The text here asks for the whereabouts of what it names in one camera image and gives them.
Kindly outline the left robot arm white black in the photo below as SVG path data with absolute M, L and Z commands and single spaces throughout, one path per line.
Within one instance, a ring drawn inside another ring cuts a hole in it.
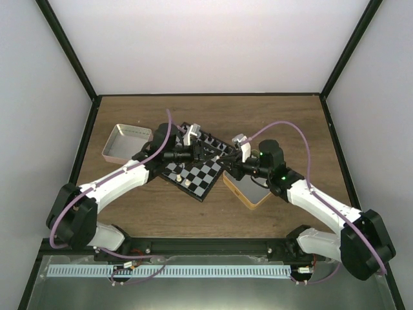
M 105 248 L 116 260 L 126 260 L 132 253 L 126 233 L 115 225 L 99 223 L 98 214 L 128 191 L 164 173 L 171 163 L 205 161 L 201 143 L 196 141 L 200 135 L 198 124 L 181 132 L 173 124 L 163 123 L 155 131 L 152 141 L 122 167 L 81 186 L 64 185 L 46 220 L 50 245 L 54 249 Z

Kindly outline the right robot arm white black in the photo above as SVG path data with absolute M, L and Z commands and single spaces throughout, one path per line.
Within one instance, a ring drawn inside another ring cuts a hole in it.
M 317 254 L 340 262 L 359 280 L 375 273 L 385 274 L 386 264 L 396 249 L 382 217 L 373 210 L 365 212 L 345 205 L 314 187 L 307 178 L 287 167 L 283 150 L 274 139 L 259 144 L 259 156 L 251 154 L 246 136 L 233 138 L 234 153 L 225 160 L 225 169 L 235 180 L 245 176 L 261 178 L 260 186 L 287 203 L 307 211 L 323 222 L 330 233 L 307 227 L 287 243 L 287 254 L 302 260 Z

